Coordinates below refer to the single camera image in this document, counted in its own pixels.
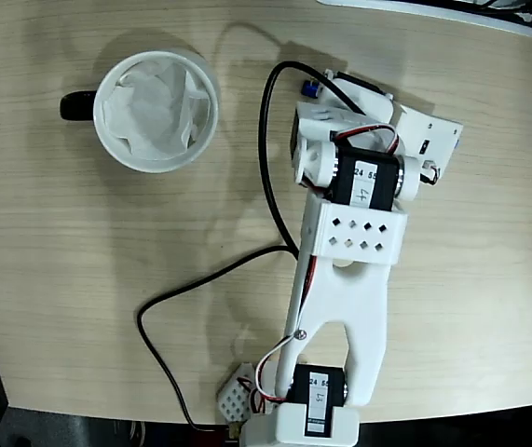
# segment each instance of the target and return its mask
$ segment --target black cable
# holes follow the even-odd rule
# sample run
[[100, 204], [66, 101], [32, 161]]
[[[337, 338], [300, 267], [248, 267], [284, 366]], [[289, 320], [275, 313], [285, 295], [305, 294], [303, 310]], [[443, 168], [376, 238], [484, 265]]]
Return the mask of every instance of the black cable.
[[291, 233], [286, 228], [280, 210], [276, 205], [276, 198], [274, 197], [274, 190], [272, 182], [269, 178], [269, 168], [267, 166], [267, 116], [269, 113], [269, 104], [272, 100], [272, 92], [274, 91], [274, 84], [280, 73], [286, 68], [294, 68], [320, 81], [325, 87], [332, 91], [340, 101], [347, 105], [347, 107], [356, 114], [365, 115], [361, 108], [354, 101], [347, 96], [334, 82], [328, 79], [314, 68], [297, 61], [284, 61], [274, 67], [269, 74], [266, 86], [264, 87], [264, 94], [262, 96], [262, 105], [259, 111], [259, 126], [257, 130], [257, 154], [259, 156], [259, 171], [262, 177], [262, 185], [264, 187], [264, 195], [266, 196], [267, 206], [269, 212], [272, 214], [272, 219], [280, 231], [282, 239], [291, 249], [291, 253], [295, 258], [298, 258], [299, 249], [294, 244]]
[[234, 263], [227, 265], [226, 267], [218, 270], [215, 273], [212, 273], [211, 275], [207, 275], [206, 277], [190, 282], [189, 284], [183, 287], [179, 287], [178, 289], [175, 289], [173, 291], [167, 291], [165, 293], [158, 295], [155, 298], [152, 298], [147, 303], [142, 305], [142, 307], [137, 311], [136, 322], [137, 322], [137, 329], [139, 331], [139, 334], [142, 336], [143, 342], [145, 343], [149, 351], [154, 356], [154, 359], [156, 359], [157, 364], [160, 365], [160, 368], [162, 368], [162, 371], [166, 374], [166, 376], [171, 381], [172, 388], [174, 389], [174, 393], [176, 394], [176, 399], [179, 401], [179, 405], [181, 406], [181, 411], [183, 412], [184, 419], [187, 421], [189, 426], [191, 426], [193, 429], [197, 431], [212, 431], [212, 430], [198, 427], [198, 425], [195, 422], [193, 422], [193, 419], [191, 418], [191, 414], [189, 413], [189, 409], [187, 408], [187, 404], [184, 401], [183, 392], [181, 391], [181, 388], [179, 388], [179, 384], [177, 384], [176, 379], [174, 378], [174, 375], [172, 374], [172, 371], [167, 366], [164, 359], [160, 357], [160, 354], [157, 352], [157, 349], [154, 347], [149, 337], [147, 336], [147, 332], [145, 331], [145, 327], [143, 326], [143, 314], [145, 314], [145, 312], [147, 312], [149, 309], [151, 309], [152, 307], [154, 307], [155, 305], [159, 303], [163, 303], [166, 300], [169, 300], [170, 298], [174, 298], [175, 296], [181, 295], [188, 291], [192, 291], [193, 289], [196, 289], [197, 287], [201, 287], [207, 284], [208, 282], [214, 281], [215, 279], [231, 272], [235, 268], [241, 267], [242, 265], [248, 263], [249, 261], [252, 261], [253, 259], [259, 258], [260, 256], [264, 256], [269, 253], [274, 253], [277, 251], [286, 251], [290, 254], [293, 254], [292, 250], [289, 247], [284, 247], [281, 245], [267, 247], [265, 249], [254, 251], [253, 253], [243, 256], [242, 258], [235, 261]]

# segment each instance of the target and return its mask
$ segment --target blue connector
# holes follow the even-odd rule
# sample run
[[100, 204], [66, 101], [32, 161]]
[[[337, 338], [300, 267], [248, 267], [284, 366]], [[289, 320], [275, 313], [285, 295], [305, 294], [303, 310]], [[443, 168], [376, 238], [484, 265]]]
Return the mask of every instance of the blue connector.
[[318, 81], [305, 81], [301, 87], [301, 94], [308, 98], [317, 99], [320, 91], [320, 83]]

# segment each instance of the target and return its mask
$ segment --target cup rim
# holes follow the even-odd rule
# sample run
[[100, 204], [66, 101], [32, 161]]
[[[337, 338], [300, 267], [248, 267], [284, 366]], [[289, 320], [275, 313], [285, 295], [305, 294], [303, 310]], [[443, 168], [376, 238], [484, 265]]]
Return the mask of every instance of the cup rim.
[[[145, 160], [134, 157], [124, 157], [119, 152], [115, 151], [113, 147], [111, 147], [114, 144], [116, 137], [113, 137], [109, 134], [103, 122], [102, 102], [105, 98], [102, 96], [105, 96], [107, 90], [109, 88], [113, 88], [120, 76], [123, 75], [133, 65], [142, 61], [163, 57], [175, 59], [185, 67], [193, 70], [193, 73], [201, 79], [201, 82], [208, 92], [211, 101], [211, 107], [208, 123], [206, 128], [202, 130], [202, 133], [207, 132], [205, 134], [204, 143], [201, 145], [194, 144], [189, 148], [193, 150], [187, 150], [187, 152], [184, 154], [166, 160]], [[216, 131], [219, 115], [219, 98], [217, 87], [214, 85], [214, 82], [217, 82], [215, 75], [210, 77], [209, 74], [206, 73], [206, 70], [210, 70], [211, 67], [207, 62], [205, 62], [205, 67], [201, 67], [196, 61], [193, 60], [197, 58], [201, 58], [201, 56], [186, 49], [150, 50], [136, 53], [127, 57], [111, 68], [108, 73], [106, 73], [102, 79], [102, 82], [98, 86], [96, 98], [94, 99], [93, 123], [94, 128], [96, 129], [96, 134], [98, 135], [102, 146], [104, 146], [106, 152], [108, 152], [116, 161], [127, 166], [128, 168], [138, 170], [140, 172], [164, 173], [188, 165], [198, 158], [203, 151], [205, 151]]]

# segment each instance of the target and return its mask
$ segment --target dark floor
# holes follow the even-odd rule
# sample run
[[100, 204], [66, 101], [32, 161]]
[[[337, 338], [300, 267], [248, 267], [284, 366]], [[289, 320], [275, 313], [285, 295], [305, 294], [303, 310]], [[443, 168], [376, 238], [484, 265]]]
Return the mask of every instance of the dark floor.
[[[202, 435], [188, 426], [145, 424], [145, 447], [210, 447], [225, 444], [224, 433]], [[141, 424], [133, 441], [125, 421], [40, 413], [9, 408], [0, 425], [0, 447], [15, 447], [18, 438], [32, 447], [139, 447]], [[361, 425], [360, 447], [531, 447], [532, 407], [504, 412], [420, 421]]]

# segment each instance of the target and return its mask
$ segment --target sticker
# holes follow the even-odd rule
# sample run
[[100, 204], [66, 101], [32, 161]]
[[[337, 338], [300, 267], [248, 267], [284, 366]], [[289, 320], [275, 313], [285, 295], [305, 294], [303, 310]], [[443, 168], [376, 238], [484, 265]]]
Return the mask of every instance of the sticker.
[[309, 373], [309, 406], [307, 407], [307, 431], [323, 433], [325, 430], [326, 404], [328, 403], [328, 374]]
[[352, 181], [352, 191], [350, 193], [350, 205], [369, 208], [371, 197], [374, 193], [376, 175], [377, 165], [367, 163], [366, 161], [357, 161], [355, 163], [355, 173]]

